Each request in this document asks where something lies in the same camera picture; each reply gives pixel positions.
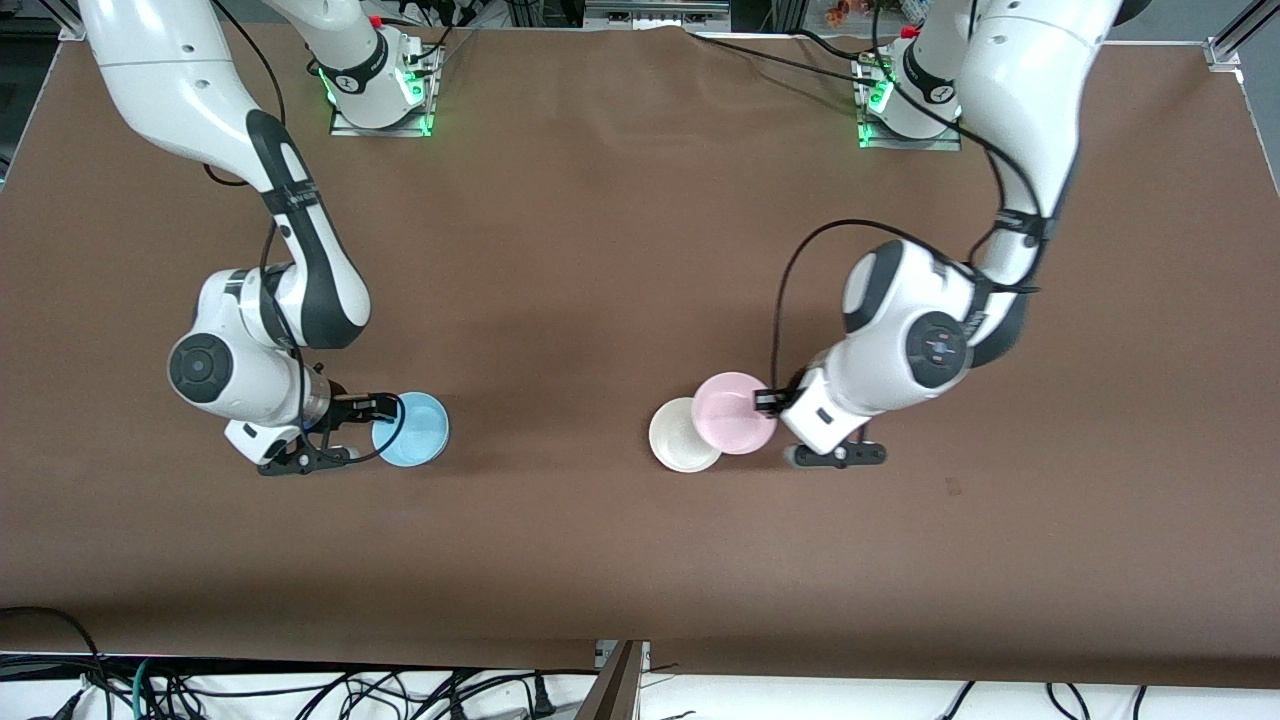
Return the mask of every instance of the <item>pink plate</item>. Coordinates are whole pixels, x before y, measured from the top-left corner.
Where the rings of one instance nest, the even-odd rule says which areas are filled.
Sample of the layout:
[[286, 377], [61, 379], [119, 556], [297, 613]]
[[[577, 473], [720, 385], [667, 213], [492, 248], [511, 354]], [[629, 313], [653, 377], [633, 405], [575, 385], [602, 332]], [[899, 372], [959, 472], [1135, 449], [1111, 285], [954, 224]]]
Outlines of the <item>pink plate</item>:
[[755, 411], [755, 391], [765, 384], [746, 373], [721, 373], [694, 393], [694, 427], [707, 445], [728, 455], [764, 447], [778, 427], [777, 418]]

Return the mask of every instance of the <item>brown table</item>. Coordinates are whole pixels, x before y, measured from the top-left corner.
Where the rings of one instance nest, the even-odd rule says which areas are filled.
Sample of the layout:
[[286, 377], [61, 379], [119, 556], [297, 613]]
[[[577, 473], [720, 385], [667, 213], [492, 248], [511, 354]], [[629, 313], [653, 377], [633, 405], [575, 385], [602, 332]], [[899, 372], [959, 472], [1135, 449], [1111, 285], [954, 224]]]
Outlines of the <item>brown table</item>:
[[[268, 218], [136, 137], [67, 45], [0, 195], [5, 605], [111, 652], [582, 666], [644, 637], [685, 671], [1280, 685], [1280, 202], [1198, 49], [1102, 53], [1021, 345], [877, 419], [887, 465], [790, 470], [780, 433], [681, 475], [649, 416], [765, 373], [796, 242], [870, 217], [960, 254], [995, 209], [980, 152], [860, 150], [842, 82], [677, 29], [483, 32], [435, 137], [330, 138], [302, 42], [252, 32], [374, 297], [310, 357], [438, 395], [453, 441], [262, 479], [169, 389], [200, 283]], [[883, 240], [801, 261], [783, 372]], [[74, 648], [15, 621], [0, 646]]]

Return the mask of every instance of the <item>blue disc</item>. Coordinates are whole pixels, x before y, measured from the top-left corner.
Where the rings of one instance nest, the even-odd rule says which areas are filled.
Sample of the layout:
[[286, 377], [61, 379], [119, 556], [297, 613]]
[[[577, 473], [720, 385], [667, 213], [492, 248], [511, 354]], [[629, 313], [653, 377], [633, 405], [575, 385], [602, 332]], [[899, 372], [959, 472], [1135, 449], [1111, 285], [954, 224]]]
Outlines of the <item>blue disc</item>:
[[[383, 460], [401, 468], [430, 462], [449, 442], [449, 414], [439, 400], [425, 392], [406, 392], [401, 395], [401, 401], [404, 404], [404, 427], [396, 436], [396, 442], [383, 451]], [[387, 445], [399, 421], [397, 418], [372, 423], [374, 447]]]

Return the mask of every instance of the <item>teal cable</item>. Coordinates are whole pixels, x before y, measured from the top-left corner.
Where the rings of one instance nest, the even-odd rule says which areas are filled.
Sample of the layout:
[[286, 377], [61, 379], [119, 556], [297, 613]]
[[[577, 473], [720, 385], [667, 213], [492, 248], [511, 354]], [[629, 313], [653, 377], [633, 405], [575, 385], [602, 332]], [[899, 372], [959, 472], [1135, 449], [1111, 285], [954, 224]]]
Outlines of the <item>teal cable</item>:
[[150, 664], [150, 657], [138, 662], [138, 671], [133, 674], [133, 720], [142, 720], [142, 678], [146, 676]]

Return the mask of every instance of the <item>robotic arm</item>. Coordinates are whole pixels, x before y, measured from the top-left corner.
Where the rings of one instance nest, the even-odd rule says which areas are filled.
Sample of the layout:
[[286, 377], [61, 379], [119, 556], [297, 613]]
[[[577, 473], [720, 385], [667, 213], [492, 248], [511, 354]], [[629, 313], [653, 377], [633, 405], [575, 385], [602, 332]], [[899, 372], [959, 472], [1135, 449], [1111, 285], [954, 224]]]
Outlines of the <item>robotic arm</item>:
[[1056, 228], [1084, 81], [1121, 0], [986, 0], [969, 37], [970, 5], [938, 0], [916, 38], [892, 44], [886, 59], [899, 83], [879, 113], [896, 132], [931, 137], [943, 127], [900, 95], [947, 119], [963, 104], [968, 128], [1002, 151], [991, 156], [1002, 204], [986, 254], [970, 269], [895, 240], [858, 263], [845, 286], [845, 338], [781, 404], [760, 401], [782, 407], [806, 456], [832, 454], [876, 415], [951, 389], [1021, 331], [1028, 295], [1007, 287], [1030, 282]]
[[[385, 53], [364, 15], [351, 19], [356, 0], [321, 6], [328, 14], [310, 18], [320, 26], [312, 28], [314, 47], [332, 56], [338, 47], [349, 47], [351, 56], [369, 47]], [[164, 150], [244, 178], [292, 255], [265, 273], [223, 270], [205, 281], [192, 328], [169, 356], [173, 388], [196, 407], [228, 418], [225, 436], [260, 466], [285, 457], [303, 427], [385, 419], [385, 404], [346, 396], [289, 355], [294, 346], [351, 345], [369, 322], [369, 291], [289, 133], [241, 85], [209, 1], [87, 0], [82, 12], [108, 91], [129, 127]], [[337, 29], [328, 35], [325, 27]], [[324, 459], [305, 457], [285, 471], [325, 466], [316, 460]]]

